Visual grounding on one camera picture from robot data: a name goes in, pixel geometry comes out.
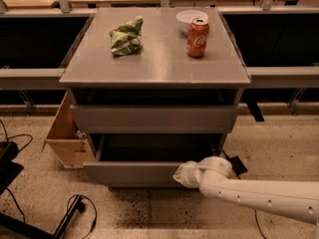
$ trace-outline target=white bowl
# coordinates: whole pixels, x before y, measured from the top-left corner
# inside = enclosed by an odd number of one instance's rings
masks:
[[[196,10],[186,10],[177,13],[176,18],[179,22],[181,31],[188,35],[189,24],[194,18],[204,18],[208,19],[208,15],[201,11]]]

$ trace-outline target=crumpled snack bag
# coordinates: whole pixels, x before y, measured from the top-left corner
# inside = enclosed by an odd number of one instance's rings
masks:
[[[122,56],[138,51],[142,47],[142,24],[143,18],[138,16],[112,30],[110,32],[111,52]]]

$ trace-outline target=wooden bin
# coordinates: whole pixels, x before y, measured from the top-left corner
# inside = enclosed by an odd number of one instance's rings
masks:
[[[83,162],[94,161],[95,156],[88,140],[76,137],[78,129],[70,105],[71,101],[65,95],[45,141],[49,143],[65,168],[83,168]]]

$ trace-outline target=concrete floor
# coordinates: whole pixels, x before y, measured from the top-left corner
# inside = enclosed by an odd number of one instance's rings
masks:
[[[319,181],[319,107],[302,105],[292,116],[285,105],[261,106],[265,122],[256,122],[241,107],[235,128],[224,149],[238,155],[248,168],[243,179]],[[29,224],[53,233],[63,217],[69,198],[83,194],[98,211],[96,229],[90,238],[262,238],[254,210],[219,200],[206,199],[198,191],[155,189],[110,192],[90,182],[83,169],[65,169],[51,148],[43,148],[54,109],[38,109],[31,116],[24,111],[0,111],[9,136],[30,133],[32,143],[16,162],[25,168],[10,185]],[[0,129],[1,140],[4,140]],[[27,137],[15,139],[21,147]],[[90,229],[94,211],[77,214],[64,236],[83,238]],[[11,196],[0,196],[0,211],[21,219]],[[257,212],[260,227],[268,239],[308,239],[315,226]],[[24,238],[0,226],[0,238]]]

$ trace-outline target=red soda can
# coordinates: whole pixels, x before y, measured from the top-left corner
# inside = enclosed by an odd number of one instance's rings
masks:
[[[187,53],[191,57],[202,57],[205,54],[206,41],[209,33],[208,20],[195,18],[189,25]]]

